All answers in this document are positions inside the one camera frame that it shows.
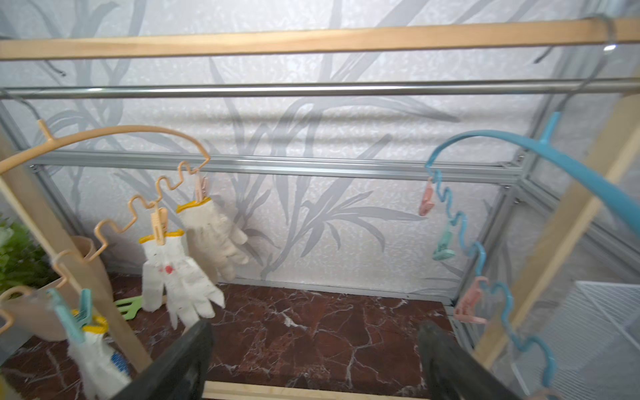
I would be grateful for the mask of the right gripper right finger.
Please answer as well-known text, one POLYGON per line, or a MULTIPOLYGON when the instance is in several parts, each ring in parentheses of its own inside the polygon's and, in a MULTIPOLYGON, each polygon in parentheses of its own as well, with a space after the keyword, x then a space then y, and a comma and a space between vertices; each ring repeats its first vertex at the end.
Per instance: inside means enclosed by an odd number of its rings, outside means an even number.
POLYGON ((436 323, 420 326, 418 352, 432 399, 518 399, 436 323))

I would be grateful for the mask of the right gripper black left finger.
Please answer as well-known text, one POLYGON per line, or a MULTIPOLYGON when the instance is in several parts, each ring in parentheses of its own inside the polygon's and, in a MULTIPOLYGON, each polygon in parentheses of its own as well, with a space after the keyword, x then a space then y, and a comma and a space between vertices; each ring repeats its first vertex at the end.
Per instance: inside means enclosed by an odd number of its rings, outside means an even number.
POLYGON ((213 347, 212 326, 201 320, 113 398, 201 399, 213 347))

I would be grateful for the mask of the white glove red spot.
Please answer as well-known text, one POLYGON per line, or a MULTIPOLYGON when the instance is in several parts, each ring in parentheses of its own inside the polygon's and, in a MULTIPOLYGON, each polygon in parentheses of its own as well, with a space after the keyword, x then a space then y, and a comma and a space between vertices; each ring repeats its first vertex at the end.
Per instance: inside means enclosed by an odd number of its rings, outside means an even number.
POLYGON ((142 309, 168 310, 172 328, 189 330, 202 318, 214 318, 214 306, 226 308, 223 291, 188 253, 186 235, 167 233, 160 244, 155 236, 140 238, 146 261, 142 266, 142 309))

